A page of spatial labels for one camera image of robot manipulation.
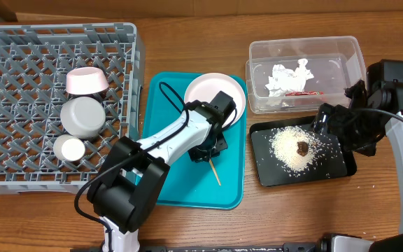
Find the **red snack wrapper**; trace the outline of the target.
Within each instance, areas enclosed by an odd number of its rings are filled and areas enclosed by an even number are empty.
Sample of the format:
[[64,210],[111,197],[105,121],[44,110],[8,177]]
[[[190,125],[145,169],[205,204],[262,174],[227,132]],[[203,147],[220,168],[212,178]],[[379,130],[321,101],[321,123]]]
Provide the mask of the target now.
[[302,92],[289,92],[287,94],[285,94],[286,97],[295,97],[295,96],[310,96],[310,95],[323,95],[323,92],[306,92],[306,91],[302,91]]

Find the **pink bowl with rice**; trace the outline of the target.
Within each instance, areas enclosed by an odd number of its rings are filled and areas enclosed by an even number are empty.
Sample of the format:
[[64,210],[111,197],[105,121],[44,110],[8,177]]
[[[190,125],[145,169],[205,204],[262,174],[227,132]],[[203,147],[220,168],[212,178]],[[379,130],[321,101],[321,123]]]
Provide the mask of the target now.
[[104,72],[93,66],[73,69],[66,75],[66,91],[72,95],[90,95],[107,88]]

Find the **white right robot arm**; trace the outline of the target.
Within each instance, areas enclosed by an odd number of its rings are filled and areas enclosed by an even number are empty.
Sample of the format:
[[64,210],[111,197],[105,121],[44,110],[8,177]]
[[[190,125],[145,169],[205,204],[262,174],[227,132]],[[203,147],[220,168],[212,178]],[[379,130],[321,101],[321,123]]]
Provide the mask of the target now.
[[395,157],[401,196],[399,233],[378,241],[349,234],[327,234],[317,251],[403,251],[403,82],[378,80],[366,88],[363,81],[345,90],[349,107],[322,104],[310,130],[335,135],[344,151],[375,154],[376,144],[387,137]]

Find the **wooden chopstick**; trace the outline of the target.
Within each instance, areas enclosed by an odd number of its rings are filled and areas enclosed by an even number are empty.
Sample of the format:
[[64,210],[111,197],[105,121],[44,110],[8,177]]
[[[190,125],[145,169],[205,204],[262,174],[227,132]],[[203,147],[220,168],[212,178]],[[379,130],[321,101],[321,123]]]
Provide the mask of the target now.
[[211,169],[212,169],[212,171],[213,171],[213,173],[214,173],[214,176],[215,176],[215,179],[216,179],[218,185],[221,186],[222,184],[221,184],[220,178],[219,178],[219,176],[218,176],[218,173],[217,173],[217,171],[216,171],[216,168],[215,168],[215,165],[214,165],[212,159],[209,159],[208,162],[209,162],[209,164],[210,164],[210,166],[211,166]]

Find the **white paper cup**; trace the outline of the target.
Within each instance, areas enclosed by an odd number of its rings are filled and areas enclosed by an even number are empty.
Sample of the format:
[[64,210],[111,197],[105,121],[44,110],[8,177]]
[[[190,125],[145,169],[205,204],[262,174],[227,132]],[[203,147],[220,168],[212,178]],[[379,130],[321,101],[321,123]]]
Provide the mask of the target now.
[[79,138],[64,134],[55,140],[53,152],[59,160],[74,162],[84,156],[85,145]]

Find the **pile of rice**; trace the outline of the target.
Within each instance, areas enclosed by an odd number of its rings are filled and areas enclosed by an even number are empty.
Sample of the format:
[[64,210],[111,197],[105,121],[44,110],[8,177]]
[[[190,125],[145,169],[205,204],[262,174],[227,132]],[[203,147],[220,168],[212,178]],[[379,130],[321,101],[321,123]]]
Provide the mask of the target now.
[[[298,141],[305,141],[309,145],[309,153],[304,157],[297,153]],[[277,129],[269,142],[272,155],[283,163],[285,170],[295,173],[303,172],[313,165],[325,145],[313,132],[297,126]]]

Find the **grey shallow bowl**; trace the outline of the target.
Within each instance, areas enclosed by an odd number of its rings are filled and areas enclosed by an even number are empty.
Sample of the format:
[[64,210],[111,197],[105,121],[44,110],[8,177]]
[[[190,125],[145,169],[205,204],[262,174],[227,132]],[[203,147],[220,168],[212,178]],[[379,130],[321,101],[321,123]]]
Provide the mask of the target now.
[[78,97],[66,102],[60,112],[64,129],[71,135],[88,139],[98,135],[106,122],[102,105],[90,97]]

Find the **white napkin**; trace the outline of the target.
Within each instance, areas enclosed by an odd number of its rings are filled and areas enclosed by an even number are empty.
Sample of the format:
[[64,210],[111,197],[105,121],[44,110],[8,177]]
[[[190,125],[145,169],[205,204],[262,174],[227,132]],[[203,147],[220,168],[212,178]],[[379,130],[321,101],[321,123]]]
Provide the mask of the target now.
[[270,97],[280,97],[292,92],[303,92],[307,80],[314,78],[314,75],[306,65],[308,60],[301,58],[297,61],[298,67],[295,70],[287,69],[282,64],[275,64],[272,74],[268,77],[269,83],[265,85]]

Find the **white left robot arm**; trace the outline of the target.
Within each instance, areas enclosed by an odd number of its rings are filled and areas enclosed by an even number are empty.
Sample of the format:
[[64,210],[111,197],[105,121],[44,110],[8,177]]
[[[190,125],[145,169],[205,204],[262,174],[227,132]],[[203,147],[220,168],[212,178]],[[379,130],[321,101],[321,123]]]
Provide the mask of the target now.
[[102,251],[137,251],[136,231],[148,218],[170,166],[185,153],[206,162],[227,148],[223,125],[236,115],[232,101],[192,101],[181,117],[146,139],[124,136],[108,154],[97,176],[87,184],[87,200],[104,227]]

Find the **brown food scrap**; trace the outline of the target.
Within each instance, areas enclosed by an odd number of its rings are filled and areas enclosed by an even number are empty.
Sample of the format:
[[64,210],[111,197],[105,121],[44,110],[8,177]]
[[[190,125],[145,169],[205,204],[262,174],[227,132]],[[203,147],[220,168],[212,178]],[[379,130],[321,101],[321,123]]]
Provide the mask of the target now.
[[306,156],[309,153],[309,145],[305,141],[297,142],[297,153],[302,157]]

